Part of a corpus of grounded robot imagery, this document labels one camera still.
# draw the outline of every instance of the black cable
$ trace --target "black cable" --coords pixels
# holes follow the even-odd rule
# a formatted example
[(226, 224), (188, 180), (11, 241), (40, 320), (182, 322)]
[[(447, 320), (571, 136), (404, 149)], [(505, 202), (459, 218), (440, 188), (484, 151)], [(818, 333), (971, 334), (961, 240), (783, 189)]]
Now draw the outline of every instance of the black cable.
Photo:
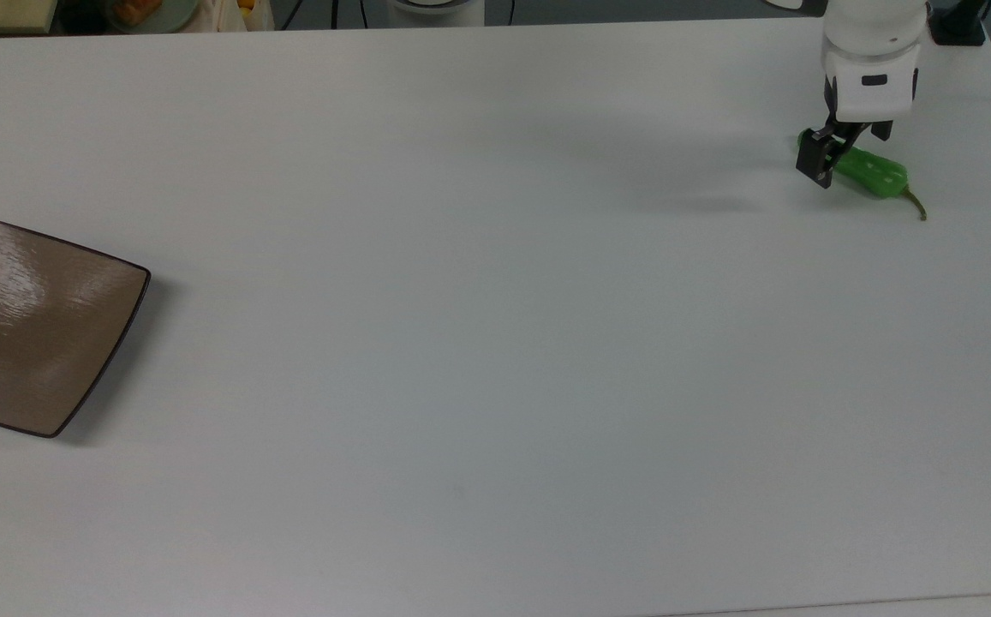
[(286, 17), (286, 23), (283, 24), (283, 30), (286, 30), (286, 28), (289, 27), (289, 24), (293, 21), (293, 15), (296, 15), (296, 11), (301, 7), (301, 3), (304, 3), (304, 0), (296, 0), (296, 4), (293, 4), (293, 10), (290, 11), (290, 16)]

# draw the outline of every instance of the brown plate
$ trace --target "brown plate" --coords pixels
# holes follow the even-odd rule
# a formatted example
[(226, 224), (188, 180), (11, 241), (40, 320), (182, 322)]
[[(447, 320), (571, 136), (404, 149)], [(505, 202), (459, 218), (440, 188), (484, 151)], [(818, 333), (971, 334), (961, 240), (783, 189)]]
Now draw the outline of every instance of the brown plate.
[(126, 336), (150, 277), (0, 222), (0, 426), (61, 433)]

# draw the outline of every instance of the green pepper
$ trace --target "green pepper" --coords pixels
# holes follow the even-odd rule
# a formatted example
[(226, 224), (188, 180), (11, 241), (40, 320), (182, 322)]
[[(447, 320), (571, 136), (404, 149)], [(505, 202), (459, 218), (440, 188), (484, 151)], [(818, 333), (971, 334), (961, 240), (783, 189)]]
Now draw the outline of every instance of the green pepper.
[(849, 149), (849, 152), (841, 155), (839, 163), (834, 169), (843, 173), (847, 178), (856, 180), (860, 186), (868, 189), (872, 195), (878, 196), (880, 199), (896, 198), (896, 196), (909, 199), (922, 215), (922, 221), (928, 219), (925, 207), (910, 191), (906, 168), (901, 164), (853, 147)]

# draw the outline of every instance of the white table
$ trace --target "white table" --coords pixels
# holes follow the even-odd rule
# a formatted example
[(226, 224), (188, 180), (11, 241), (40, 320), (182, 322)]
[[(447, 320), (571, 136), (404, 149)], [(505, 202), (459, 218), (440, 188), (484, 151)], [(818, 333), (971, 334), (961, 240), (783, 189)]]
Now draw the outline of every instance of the white table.
[(991, 48), (909, 202), (792, 169), (809, 20), (0, 40), (0, 219), (153, 270), (0, 614), (991, 593)]

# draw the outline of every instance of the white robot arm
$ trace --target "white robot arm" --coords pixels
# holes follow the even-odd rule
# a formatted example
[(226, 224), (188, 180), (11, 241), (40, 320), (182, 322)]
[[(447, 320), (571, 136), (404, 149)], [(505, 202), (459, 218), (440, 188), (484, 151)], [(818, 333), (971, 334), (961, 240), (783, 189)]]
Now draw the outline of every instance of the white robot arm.
[(887, 140), (892, 123), (910, 113), (928, 21), (925, 0), (766, 1), (823, 16), (829, 117), (823, 129), (804, 133), (797, 168), (829, 187), (837, 161), (864, 130)]

